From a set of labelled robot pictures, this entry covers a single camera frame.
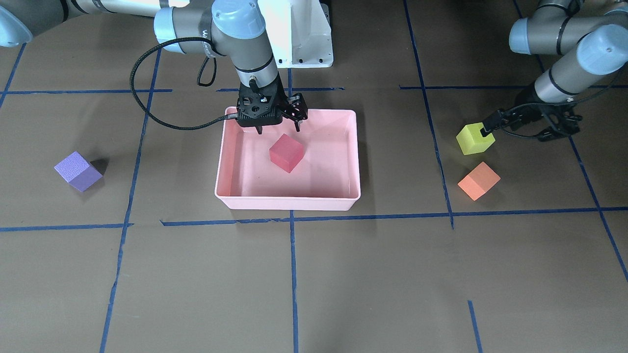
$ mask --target light blue joint cap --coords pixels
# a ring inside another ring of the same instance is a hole
[[[518,19],[511,29],[508,39],[511,50],[519,54],[530,55],[530,45],[528,44],[528,19]]]
[[[237,39],[257,38],[266,29],[257,0],[216,0],[212,16],[220,31]]]
[[[174,8],[163,8],[155,14],[153,30],[160,44],[176,39],[175,23],[172,17],[173,10]],[[168,45],[164,49],[169,52],[185,54],[179,43]]]
[[[613,12],[616,12],[616,11],[623,11],[626,14],[628,14],[628,5],[623,5],[623,6],[620,6],[620,7],[616,8],[616,9],[610,10],[609,12],[605,13],[604,15],[606,16],[609,13],[613,13]]]
[[[607,24],[589,33],[577,49],[578,63],[594,75],[608,75],[628,61],[628,30]]]
[[[12,48],[31,40],[33,34],[28,27],[9,10],[0,6],[0,45]]]

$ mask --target purple cube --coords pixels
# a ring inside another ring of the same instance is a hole
[[[80,192],[87,190],[102,178],[102,174],[76,151],[55,165],[55,169],[66,182]]]

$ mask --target orange cube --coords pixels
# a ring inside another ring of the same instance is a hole
[[[486,163],[481,162],[479,166],[471,171],[458,183],[458,186],[476,201],[480,196],[484,195],[501,179],[493,169],[490,169]]]

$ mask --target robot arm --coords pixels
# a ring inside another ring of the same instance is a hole
[[[261,134],[262,126],[285,117],[299,131],[307,119],[303,96],[285,94],[257,0],[0,0],[0,45],[26,43],[69,18],[98,12],[154,17],[157,39],[171,43],[165,46],[171,52],[230,57],[240,78],[240,126]]]
[[[513,131],[545,118],[549,127],[534,135],[540,141],[571,136],[582,118],[573,112],[575,97],[628,62],[628,6],[604,16],[572,18],[581,0],[542,0],[532,18],[512,27],[510,46],[526,54],[566,53],[520,92],[515,106],[484,119],[483,136],[505,127]]]

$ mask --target blue tape line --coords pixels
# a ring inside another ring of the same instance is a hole
[[[75,229],[115,229],[122,228],[123,223],[113,224],[75,224],[75,225],[36,225],[33,227],[0,227],[0,232],[33,232],[33,231],[71,231]]]
[[[480,331],[477,329],[477,320],[475,319],[475,310],[473,308],[473,302],[467,300],[469,305],[469,314],[471,314],[471,324],[473,324],[473,332],[475,334],[475,344],[477,344],[477,352],[484,353],[482,350],[482,341],[480,340]]]
[[[580,165],[580,169],[582,170],[582,175],[585,177],[585,181],[587,182],[587,186],[589,188],[589,192],[591,193],[591,197],[593,197],[593,202],[595,202],[595,206],[598,212],[600,213],[602,224],[604,225],[604,229],[606,229],[606,234],[608,235],[610,243],[613,246],[613,250],[615,251],[615,256],[617,256],[617,260],[619,261],[619,266],[621,267],[622,272],[624,273],[624,277],[626,281],[628,281],[628,271],[626,270],[624,260],[622,259],[622,255],[619,252],[619,249],[617,248],[617,244],[615,243],[615,238],[613,238],[613,234],[610,232],[609,224],[606,222],[606,217],[604,217],[604,212],[602,211],[602,208],[600,207],[600,202],[597,199],[595,191],[593,191],[593,185],[591,184],[591,180],[589,180],[587,170],[585,169],[585,164],[582,162],[582,159],[580,158],[580,153],[578,152],[578,149],[576,148],[576,144],[575,142],[573,142],[573,138],[571,138],[571,136],[569,136],[569,142],[571,143],[571,148],[573,149],[573,152],[576,154],[576,159],[578,160],[578,164]]]
[[[294,87],[292,90],[300,90],[303,92],[321,92],[329,90],[345,90],[345,87]]]
[[[155,66],[153,69],[153,80],[151,82],[150,93],[148,94],[148,102],[146,103],[146,108],[149,111],[151,109],[151,104],[153,103],[153,90],[155,87],[155,82],[157,81],[157,71],[159,69],[160,58],[161,58],[161,49],[157,51],[157,57],[155,59]],[[144,144],[144,136],[146,135],[147,125],[148,125],[148,114],[145,114],[144,124],[142,125],[142,133],[139,138],[138,154],[135,158],[135,169],[133,170],[131,190],[129,191],[129,205],[127,206],[126,214],[124,216],[124,227],[122,227],[122,235],[120,237],[120,247],[118,248],[116,280],[114,281],[113,286],[111,286],[111,293],[109,294],[109,305],[107,306],[107,316],[105,317],[105,326],[102,329],[102,339],[100,341],[100,353],[105,352],[105,347],[107,345],[107,336],[109,335],[109,324],[111,323],[111,314],[113,312],[114,302],[116,300],[117,283],[120,277],[120,267],[122,266],[122,255],[124,253],[122,249],[124,247],[124,243],[126,242],[127,230],[129,229],[129,221],[131,219],[131,209],[133,207],[133,197],[135,196],[135,186],[138,182],[139,163],[142,158],[142,146]]]
[[[426,90],[441,90],[441,89],[524,89],[527,86],[517,86],[517,85],[488,85],[488,86],[427,86],[427,87],[420,87],[420,86],[402,86],[399,85],[399,89],[401,90],[422,90],[422,89],[426,89]],[[602,88],[606,88],[606,86],[604,85],[593,85],[590,88],[595,88],[595,89],[602,89]],[[610,86],[610,88],[612,89],[626,89],[628,88],[628,85],[613,85]]]
[[[524,89],[527,86],[509,86],[509,85],[495,85],[495,86],[427,86],[425,89],[437,90],[437,89]]]
[[[250,223],[271,223],[289,222],[290,218],[259,218],[259,219],[223,219],[223,220],[193,220],[187,222],[164,222],[160,220],[164,227],[185,227],[190,225],[219,225],[219,224],[250,224]]]
[[[150,93],[149,89],[138,89],[138,93]],[[154,93],[170,93],[172,89],[153,90]],[[92,90],[13,90],[7,94],[94,94],[94,93],[131,93],[130,89],[92,89]]]
[[[545,66],[543,65],[543,61],[541,60],[541,55],[534,54],[534,56],[536,57],[536,62],[539,63],[539,68],[541,69],[541,72],[545,72]]]
[[[292,339],[294,353],[299,353],[299,315],[296,306],[295,211],[290,211],[290,253],[292,255]]]
[[[521,9],[519,9],[519,4],[517,3],[517,0],[512,0],[512,3],[514,4],[515,10],[517,10],[517,15],[519,16],[519,18],[523,18],[523,14],[521,13]]]
[[[434,132],[434,122],[432,121],[431,111],[430,111],[430,102],[428,100],[428,94],[425,90],[425,81],[423,80],[423,72],[421,71],[421,62],[419,61],[419,51],[416,48],[416,40],[414,38],[414,30],[412,29],[412,22],[410,20],[410,13],[408,11],[408,1],[403,0],[403,7],[406,11],[406,21],[408,22],[408,31],[410,32],[410,40],[412,41],[412,49],[414,50],[414,60],[416,61],[416,69],[419,73],[419,81],[421,82],[421,90],[423,93],[423,101],[425,102],[425,110],[428,115],[428,122],[430,124],[430,131],[432,134],[432,139],[434,140],[434,150],[436,153],[436,160],[438,161],[438,167],[440,168],[440,176],[443,182],[443,192],[445,193],[445,202],[447,203],[447,210],[449,212],[449,221],[453,226],[453,214],[452,214],[452,204],[449,201],[449,193],[447,192],[447,183],[445,182],[445,171],[443,169],[443,163],[440,160],[440,152],[438,150],[438,141],[436,140],[436,133]]]
[[[607,207],[603,210],[626,211],[628,207]],[[452,212],[454,217],[475,217],[485,215],[526,215],[526,214],[569,214],[598,212],[595,207],[584,207],[577,209],[538,209],[538,210],[500,210],[500,211],[475,211],[475,212]],[[449,217],[448,212],[435,212],[425,214],[380,214],[380,215],[329,215],[313,217],[295,217],[295,222],[321,222],[326,220],[369,220],[369,219],[419,219],[419,218],[439,218]],[[261,219],[225,219],[225,220],[193,220],[184,222],[164,222],[160,221],[164,227],[182,227],[194,225],[220,225],[220,224],[250,224],[250,223],[270,223],[270,222],[290,222],[290,218],[261,218]]]
[[[602,207],[604,212],[606,211],[628,211],[628,207]]]
[[[288,95],[290,94],[290,80],[288,81],[288,88],[284,88],[283,90],[288,92]],[[330,90],[346,90],[345,87],[294,87],[292,88],[292,90],[298,90],[298,91],[309,91],[309,92],[321,92],[321,91],[330,91]],[[226,88],[226,89],[217,89],[216,92],[238,92],[239,89],[230,89],[230,88]]]
[[[568,214],[568,213],[584,213],[597,212],[594,207],[585,207],[581,209],[541,209],[541,210],[507,210],[507,211],[477,211],[477,212],[454,212],[456,217],[479,216],[479,215],[521,215],[521,214]]]
[[[11,75],[9,75],[9,79],[6,81],[6,85],[4,86],[4,90],[0,95],[0,108],[2,108],[2,104],[4,103],[4,98],[6,97],[7,92],[9,92],[9,87],[13,82],[13,77],[15,77],[15,71],[18,69],[19,61],[22,59],[22,54],[24,53],[24,49],[26,48],[26,43],[22,44],[22,47],[19,49],[18,56],[15,58],[15,62],[13,63],[13,68],[11,69]]]
[[[288,97],[292,97],[292,69],[288,69]]]
[[[320,222],[323,220],[368,220],[368,219],[415,219],[449,217],[449,213],[433,214],[387,214],[387,215],[333,215],[320,217],[296,217],[295,222]]]

